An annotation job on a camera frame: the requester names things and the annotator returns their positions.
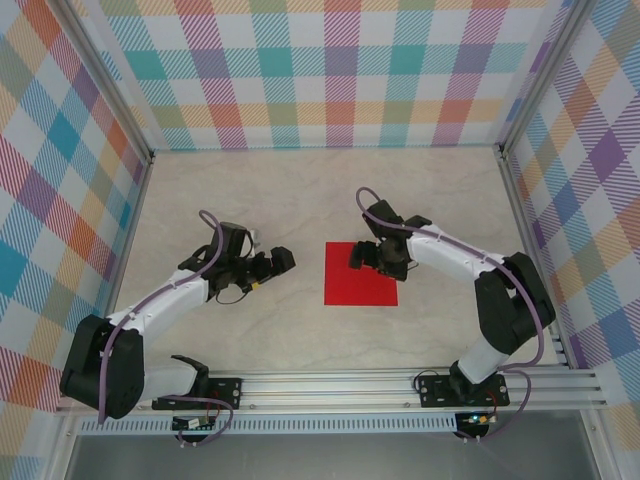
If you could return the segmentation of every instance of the marble surface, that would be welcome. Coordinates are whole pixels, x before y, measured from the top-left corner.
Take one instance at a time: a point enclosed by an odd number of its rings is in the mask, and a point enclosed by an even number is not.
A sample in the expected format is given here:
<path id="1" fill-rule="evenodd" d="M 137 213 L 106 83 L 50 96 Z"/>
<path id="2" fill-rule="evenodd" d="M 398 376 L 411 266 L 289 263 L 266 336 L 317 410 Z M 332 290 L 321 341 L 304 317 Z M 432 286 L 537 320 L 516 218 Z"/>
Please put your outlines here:
<path id="1" fill-rule="evenodd" d="M 151 177 L 118 308 L 150 292 L 211 230 L 200 208 L 257 229 L 297 267 L 241 303 L 190 312 L 149 347 L 213 370 L 448 366 L 479 335 L 473 285 L 421 266 L 398 285 L 398 307 L 324 306 L 329 241 L 372 240 L 354 201 L 367 185 L 405 218 L 420 214 L 472 245 L 522 249 L 490 148 L 161 153 Z M 238 291 L 223 292 L 221 300 Z M 548 333 L 543 363 L 555 363 Z M 528 360 L 531 341 L 514 355 Z"/>

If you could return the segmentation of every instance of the vented metal strip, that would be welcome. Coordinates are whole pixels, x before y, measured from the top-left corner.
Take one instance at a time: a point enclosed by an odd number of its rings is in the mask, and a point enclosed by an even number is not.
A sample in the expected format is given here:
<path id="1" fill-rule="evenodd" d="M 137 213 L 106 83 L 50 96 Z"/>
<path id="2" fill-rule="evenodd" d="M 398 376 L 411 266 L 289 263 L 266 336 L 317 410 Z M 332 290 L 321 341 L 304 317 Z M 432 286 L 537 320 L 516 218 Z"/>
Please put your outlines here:
<path id="1" fill-rule="evenodd" d="M 226 422 L 221 415 L 218 425 Z M 79 435 L 175 435 L 169 415 L 130 415 L 98 425 L 95 416 L 85 417 Z M 232 434 L 320 434 L 320 433 L 420 433 L 453 432 L 452 413 L 405 413 L 376 415 L 242 415 L 238 414 L 225 435 Z"/>

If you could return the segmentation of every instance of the plaid backdrop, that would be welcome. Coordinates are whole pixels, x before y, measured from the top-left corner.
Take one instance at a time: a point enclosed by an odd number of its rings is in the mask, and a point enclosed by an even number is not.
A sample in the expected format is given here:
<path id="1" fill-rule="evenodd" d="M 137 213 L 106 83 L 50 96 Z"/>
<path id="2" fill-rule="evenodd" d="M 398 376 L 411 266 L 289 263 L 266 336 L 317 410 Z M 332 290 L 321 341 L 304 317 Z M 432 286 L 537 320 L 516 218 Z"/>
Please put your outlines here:
<path id="1" fill-rule="evenodd" d="M 32 478 L 143 163 L 44 0 L 0 0 L 0 478 Z"/>
<path id="2" fill-rule="evenodd" d="M 601 0 L 515 149 L 571 344 L 640 471 L 640 1 Z"/>
<path id="3" fill-rule="evenodd" d="M 99 19 L 82 2 L 148 138 L 173 150 L 493 144 L 562 4 L 101 0 Z"/>

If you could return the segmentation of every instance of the red square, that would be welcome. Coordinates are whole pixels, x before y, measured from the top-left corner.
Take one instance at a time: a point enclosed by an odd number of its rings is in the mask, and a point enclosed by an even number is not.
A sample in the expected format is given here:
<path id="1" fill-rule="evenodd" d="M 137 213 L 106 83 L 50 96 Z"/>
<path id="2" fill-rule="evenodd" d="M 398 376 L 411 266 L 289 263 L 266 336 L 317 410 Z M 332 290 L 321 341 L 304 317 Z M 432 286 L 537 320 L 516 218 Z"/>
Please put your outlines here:
<path id="1" fill-rule="evenodd" d="M 396 281 L 374 269 L 349 268 L 355 243 L 327 242 L 324 272 L 324 304 L 360 307 L 397 307 Z"/>

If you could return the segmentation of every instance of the table surface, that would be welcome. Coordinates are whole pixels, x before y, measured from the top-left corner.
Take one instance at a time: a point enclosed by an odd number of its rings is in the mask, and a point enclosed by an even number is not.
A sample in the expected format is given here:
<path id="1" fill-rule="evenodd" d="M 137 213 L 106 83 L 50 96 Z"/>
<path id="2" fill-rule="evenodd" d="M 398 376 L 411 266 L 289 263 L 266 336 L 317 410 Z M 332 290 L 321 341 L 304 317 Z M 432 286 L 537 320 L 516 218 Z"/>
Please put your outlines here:
<path id="1" fill-rule="evenodd" d="M 283 245 L 297 266 L 236 305 L 211 301 L 153 345 L 150 361 L 192 357 L 212 370 L 448 366 L 480 334 L 473 284 L 428 266 L 398 284 L 397 307 L 324 305 L 326 242 L 372 240 L 354 195 L 367 185 L 408 218 L 430 218 L 489 251 L 522 250 L 490 148 L 306 149 L 160 153 L 144 200 L 117 308 L 163 283 L 220 220 Z M 226 292 L 230 300 L 236 292 Z M 535 339 L 514 355 L 535 354 Z M 541 363 L 557 362 L 545 332 Z"/>

